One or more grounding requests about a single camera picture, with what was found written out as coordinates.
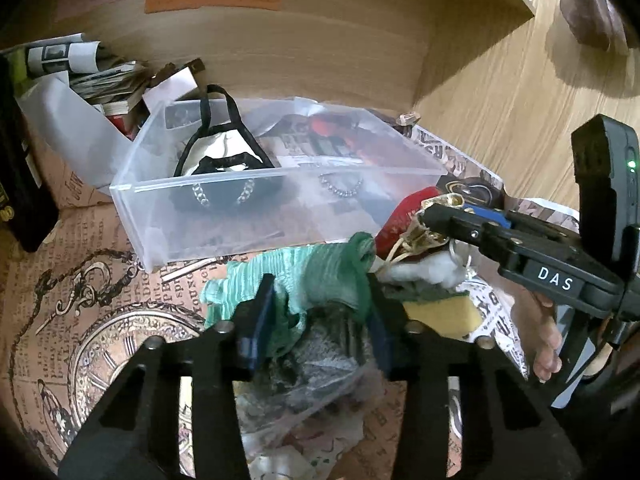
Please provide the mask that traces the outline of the person's right hand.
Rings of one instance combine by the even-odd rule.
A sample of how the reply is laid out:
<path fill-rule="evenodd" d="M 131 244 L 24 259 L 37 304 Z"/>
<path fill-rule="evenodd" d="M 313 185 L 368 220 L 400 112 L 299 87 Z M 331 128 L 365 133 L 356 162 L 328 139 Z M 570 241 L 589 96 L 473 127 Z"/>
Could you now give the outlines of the person's right hand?
<path fill-rule="evenodd" d="M 544 384 L 562 368 L 559 351 L 563 336 L 555 321 L 554 303 L 526 292 L 518 306 L 518 331 L 523 350 L 537 379 Z"/>

